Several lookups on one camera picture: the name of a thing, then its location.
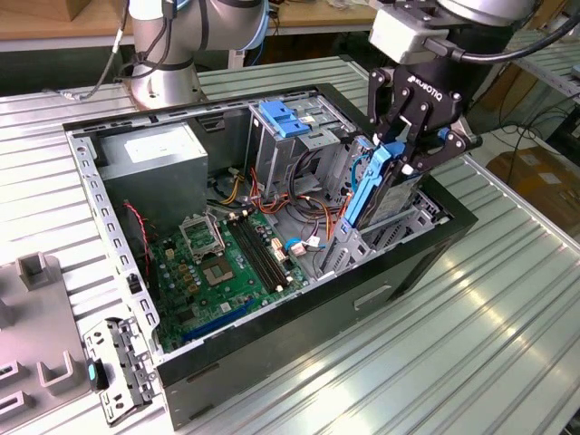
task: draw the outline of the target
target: aluminum extrusion table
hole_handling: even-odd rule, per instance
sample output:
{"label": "aluminum extrusion table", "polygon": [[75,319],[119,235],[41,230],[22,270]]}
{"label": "aluminum extrusion table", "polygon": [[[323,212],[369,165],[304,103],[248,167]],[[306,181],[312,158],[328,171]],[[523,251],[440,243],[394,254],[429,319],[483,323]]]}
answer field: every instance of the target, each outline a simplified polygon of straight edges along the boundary
{"label": "aluminum extrusion table", "polygon": [[[518,32],[509,43],[509,49],[516,50],[528,46],[544,36],[546,34],[538,30]],[[566,97],[580,95],[580,79],[571,73],[572,67],[580,64],[580,41],[553,43],[514,63]]]}
{"label": "aluminum extrusion table", "polygon": [[[210,98],[330,82],[365,110],[339,58],[200,75]],[[124,313],[60,124],[135,111],[124,88],[76,104],[0,99],[0,264],[58,256],[79,331]],[[391,306],[179,433],[558,433],[580,406],[580,247],[479,167],[436,177],[478,224]],[[168,433],[161,398],[108,430],[95,394],[17,433]]]}

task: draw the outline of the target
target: robotiq logo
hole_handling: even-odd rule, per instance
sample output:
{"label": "robotiq logo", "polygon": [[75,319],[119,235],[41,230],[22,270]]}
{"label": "robotiq logo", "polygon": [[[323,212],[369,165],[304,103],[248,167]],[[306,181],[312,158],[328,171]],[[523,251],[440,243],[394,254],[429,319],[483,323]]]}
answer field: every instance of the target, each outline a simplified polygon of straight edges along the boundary
{"label": "robotiq logo", "polygon": [[423,82],[421,79],[418,79],[414,75],[409,77],[407,79],[407,82],[417,83],[426,93],[430,93],[433,96],[433,98],[435,98],[435,100],[437,100],[438,102],[443,100],[443,94],[441,92],[439,92],[437,89],[432,87],[430,84],[427,84],[427,83]]}

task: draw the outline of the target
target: metal bracket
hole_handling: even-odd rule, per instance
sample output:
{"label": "metal bracket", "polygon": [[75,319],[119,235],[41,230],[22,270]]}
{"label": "metal bracket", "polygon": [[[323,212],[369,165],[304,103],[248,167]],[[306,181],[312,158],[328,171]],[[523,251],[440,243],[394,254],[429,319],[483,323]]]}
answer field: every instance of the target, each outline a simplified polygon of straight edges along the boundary
{"label": "metal bracket", "polygon": [[115,426],[151,404],[158,375],[134,317],[107,319],[83,337],[89,356],[102,364],[109,387],[99,394],[105,419]]}

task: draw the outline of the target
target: motherboard chip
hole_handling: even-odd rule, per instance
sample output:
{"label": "motherboard chip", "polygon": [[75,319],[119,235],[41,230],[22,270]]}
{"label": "motherboard chip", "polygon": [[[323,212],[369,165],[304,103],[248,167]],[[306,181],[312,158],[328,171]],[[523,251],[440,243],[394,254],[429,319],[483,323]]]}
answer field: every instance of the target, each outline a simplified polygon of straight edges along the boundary
{"label": "motherboard chip", "polygon": [[187,310],[178,313],[178,320],[181,324],[190,321],[194,317],[195,315],[193,314],[193,311],[191,311],[191,308],[188,308]]}
{"label": "motherboard chip", "polygon": [[213,258],[202,265],[203,275],[206,276],[209,285],[218,285],[223,283],[228,279],[234,277],[234,271],[227,262],[227,260],[222,257]]}

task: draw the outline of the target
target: cardboard box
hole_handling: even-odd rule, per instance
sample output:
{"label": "cardboard box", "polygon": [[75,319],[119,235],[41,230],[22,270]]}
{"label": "cardboard box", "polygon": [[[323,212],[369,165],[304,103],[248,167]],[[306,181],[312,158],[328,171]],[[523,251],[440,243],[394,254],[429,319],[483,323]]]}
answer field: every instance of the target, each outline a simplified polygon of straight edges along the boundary
{"label": "cardboard box", "polygon": [[[512,157],[512,151],[500,154],[488,169],[507,182]],[[567,234],[580,234],[580,178],[549,151],[519,150],[509,186]]]}
{"label": "cardboard box", "polygon": [[0,9],[58,21],[72,21],[90,2],[91,0],[0,0]]}

